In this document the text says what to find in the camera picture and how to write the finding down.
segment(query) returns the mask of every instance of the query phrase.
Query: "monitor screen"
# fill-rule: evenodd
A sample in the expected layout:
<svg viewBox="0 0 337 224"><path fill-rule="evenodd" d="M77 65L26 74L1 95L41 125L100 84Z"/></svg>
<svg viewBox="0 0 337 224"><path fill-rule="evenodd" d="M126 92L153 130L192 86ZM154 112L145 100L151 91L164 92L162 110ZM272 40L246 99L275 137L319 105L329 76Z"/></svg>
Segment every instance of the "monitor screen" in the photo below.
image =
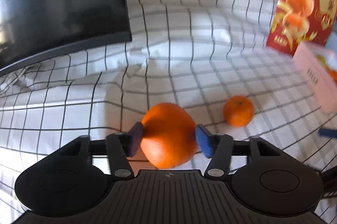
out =
<svg viewBox="0 0 337 224"><path fill-rule="evenodd" d="M0 0L0 75L130 40L126 0Z"/></svg>

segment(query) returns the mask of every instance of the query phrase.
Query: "blue object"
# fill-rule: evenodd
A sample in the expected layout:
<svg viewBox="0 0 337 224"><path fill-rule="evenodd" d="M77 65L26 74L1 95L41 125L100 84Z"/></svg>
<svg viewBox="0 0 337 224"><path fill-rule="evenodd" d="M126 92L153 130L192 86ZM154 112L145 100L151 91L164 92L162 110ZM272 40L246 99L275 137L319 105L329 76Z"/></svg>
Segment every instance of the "blue object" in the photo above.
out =
<svg viewBox="0 0 337 224"><path fill-rule="evenodd" d="M337 138L337 130L321 128L318 130L320 136Z"/></svg>
<svg viewBox="0 0 337 224"><path fill-rule="evenodd" d="M213 147L209 139L211 133L202 125L198 125L195 128L195 139L197 140L198 145L201 148L201 151L207 158L213 156Z"/></svg>
<svg viewBox="0 0 337 224"><path fill-rule="evenodd" d="M140 142L143 138L144 127L141 122L136 122L136 124L128 132L128 135L131 136L131 147L129 150L130 157L134 157L139 149Z"/></svg>

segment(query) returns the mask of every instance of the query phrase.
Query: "orange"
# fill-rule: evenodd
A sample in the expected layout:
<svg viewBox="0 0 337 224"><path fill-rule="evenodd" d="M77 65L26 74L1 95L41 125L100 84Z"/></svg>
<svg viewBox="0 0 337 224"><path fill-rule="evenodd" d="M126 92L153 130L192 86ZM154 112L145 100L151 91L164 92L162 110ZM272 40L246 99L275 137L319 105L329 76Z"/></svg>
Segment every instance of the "orange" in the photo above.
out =
<svg viewBox="0 0 337 224"><path fill-rule="evenodd" d="M188 162L196 153L195 123L180 106L160 103L146 113L142 124L140 147L153 166L173 168Z"/></svg>
<svg viewBox="0 0 337 224"><path fill-rule="evenodd" d="M242 95L235 95L226 101L223 107L223 117L233 127L249 124L254 116L253 103Z"/></svg>
<svg viewBox="0 0 337 224"><path fill-rule="evenodd" d="M314 0L285 0L285 2L293 9L294 13L303 16L310 16L314 10Z"/></svg>

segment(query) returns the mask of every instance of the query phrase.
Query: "white checkered bedsheet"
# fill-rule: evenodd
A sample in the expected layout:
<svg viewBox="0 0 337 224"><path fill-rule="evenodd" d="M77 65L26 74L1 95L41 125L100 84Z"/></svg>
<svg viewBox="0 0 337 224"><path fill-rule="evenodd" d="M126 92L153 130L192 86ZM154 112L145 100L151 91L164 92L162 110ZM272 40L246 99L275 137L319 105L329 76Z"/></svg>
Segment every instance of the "white checkered bedsheet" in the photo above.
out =
<svg viewBox="0 0 337 224"><path fill-rule="evenodd" d="M316 104L289 56L265 47L277 0L127 0L132 43L43 61L0 78L0 223L23 213L18 175L77 136L128 131L159 102L182 106L212 133L237 140L259 135L320 170L337 164L336 114ZM244 128L223 120L230 96L244 94L257 113ZM135 170L148 164L144 156ZM177 169L205 170L198 152ZM104 157L94 164L109 173ZM234 157L231 171L245 164ZM337 223L335 202L316 213Z"/></svg>

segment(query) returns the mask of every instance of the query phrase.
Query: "pink box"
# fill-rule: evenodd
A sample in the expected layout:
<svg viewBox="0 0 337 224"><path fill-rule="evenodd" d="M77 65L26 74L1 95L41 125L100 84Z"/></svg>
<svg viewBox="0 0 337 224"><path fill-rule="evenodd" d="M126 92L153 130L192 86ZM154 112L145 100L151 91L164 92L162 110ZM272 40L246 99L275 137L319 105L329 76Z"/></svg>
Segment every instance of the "pink box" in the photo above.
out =
<svg viewBox="0 0 337 224"><path fill-rule="evenodd" d="M329 68L337 70L337 55L314 43L300 43L293 60L315 92L316 100L322 106L322 110L326 113L336 112L337 84L316 58L317 55L325 58Z"/></svg>

